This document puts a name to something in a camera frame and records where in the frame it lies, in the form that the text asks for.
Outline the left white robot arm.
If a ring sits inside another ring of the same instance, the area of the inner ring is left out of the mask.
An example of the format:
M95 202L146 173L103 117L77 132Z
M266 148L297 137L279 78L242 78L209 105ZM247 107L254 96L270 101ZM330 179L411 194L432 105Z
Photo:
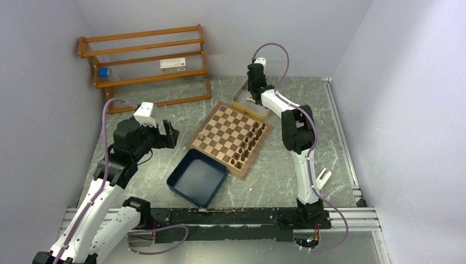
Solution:
M93 175L88 193L70 224L48 251L40 251L33 263L103 263L113 248L133 229L156 227L151 204L137 197L126 199L117 215L103 224L115 198L138 171L138 163L153 149L174 149L180 132L169 120L142 125L131 117L118 123L113 144L107 148Z

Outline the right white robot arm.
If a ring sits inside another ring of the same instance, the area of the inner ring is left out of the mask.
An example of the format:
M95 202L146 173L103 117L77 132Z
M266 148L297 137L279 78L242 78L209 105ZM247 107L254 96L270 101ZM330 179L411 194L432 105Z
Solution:
M275 113L281 120L284 147L290 152L297 176L296 216L279 218L279 223L295 228L313 228L324 213L323 202L315 185L314 148L315 124L308 105L299 106L285 98L273 85L268 85L264 65L247 66L248 91L256 104Z

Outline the dark chess pieces group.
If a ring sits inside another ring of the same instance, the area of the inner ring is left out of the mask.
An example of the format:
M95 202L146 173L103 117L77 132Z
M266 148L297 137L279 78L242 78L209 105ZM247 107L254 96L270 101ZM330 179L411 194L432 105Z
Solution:
M267 125L265 123L254 122L248 132L244 134L242 141L239 143L230 163L235 169L245 170L256 159L256 148Z

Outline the wooden chess board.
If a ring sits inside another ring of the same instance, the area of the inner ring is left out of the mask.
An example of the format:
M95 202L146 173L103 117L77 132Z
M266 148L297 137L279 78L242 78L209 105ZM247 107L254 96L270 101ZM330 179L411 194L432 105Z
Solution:
M206 154L225 165L232 174L239 178L244 178L256 159L248 168L245 167L245 170L235 169L230 160L242 141L244 134L248 132L254 122L265 123L267 125L256 148L258 156L273 127L224 102L219 102L213 108L208 117L191 136L186 147ZM199 133L204 135L202 141L198 139Z

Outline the gold metal tin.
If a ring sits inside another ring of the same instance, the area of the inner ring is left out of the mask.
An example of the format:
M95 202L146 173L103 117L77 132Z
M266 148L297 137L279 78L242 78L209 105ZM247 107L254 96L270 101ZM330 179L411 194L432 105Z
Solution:
M265 121L270 115L271 110L259 104L255 104L252 101L248 101L247 99L250 98L251 94L248 92L247 88L248 81L245 81L233 97L232 106L257 119Z

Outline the blue square tray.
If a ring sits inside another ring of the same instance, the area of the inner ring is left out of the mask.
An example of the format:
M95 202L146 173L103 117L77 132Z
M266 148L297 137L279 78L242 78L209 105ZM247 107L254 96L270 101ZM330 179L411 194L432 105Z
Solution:
M200 208L208 208L228 169L206 154L190 149L167 178L171 191Z

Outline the wooden shelf rack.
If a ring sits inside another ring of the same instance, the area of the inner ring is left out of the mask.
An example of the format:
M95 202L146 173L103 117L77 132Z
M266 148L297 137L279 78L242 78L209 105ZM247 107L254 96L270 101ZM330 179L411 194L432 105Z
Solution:
M108 100L114 97L114 89L119 86L203 77L206 86L204 94L156 103L157 106L168 106L211 99L204 44L203 27L197 24L96 37L82 36L77 42L77 53L91 61L93 85L103 90ZM186 70L161 72L160 60L171 58L186 58ZM97 75L101 67L111 68L108 78Z

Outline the white red box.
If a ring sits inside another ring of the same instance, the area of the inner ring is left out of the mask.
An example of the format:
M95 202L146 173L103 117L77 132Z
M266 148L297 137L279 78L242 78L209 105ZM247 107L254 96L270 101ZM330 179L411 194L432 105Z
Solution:
M186 58L171 58L160 60L161 72L182 72L186 70Z

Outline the small white plastic part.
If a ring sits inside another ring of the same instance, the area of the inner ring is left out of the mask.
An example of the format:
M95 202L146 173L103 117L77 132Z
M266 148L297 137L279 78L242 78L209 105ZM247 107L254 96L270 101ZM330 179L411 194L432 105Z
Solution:
M323 168L322 171L319 173L319 175L316 177L316 185L319 190L321 190L327 181L330 179L332 176L332 172L328 170L327 168Z

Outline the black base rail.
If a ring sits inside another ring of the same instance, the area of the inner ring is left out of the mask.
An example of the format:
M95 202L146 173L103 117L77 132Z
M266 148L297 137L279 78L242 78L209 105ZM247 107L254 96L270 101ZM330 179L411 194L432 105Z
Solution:
M327 210L308 213L298 207L152 208L155 242L261 240L293 242L299 230L332 227Z

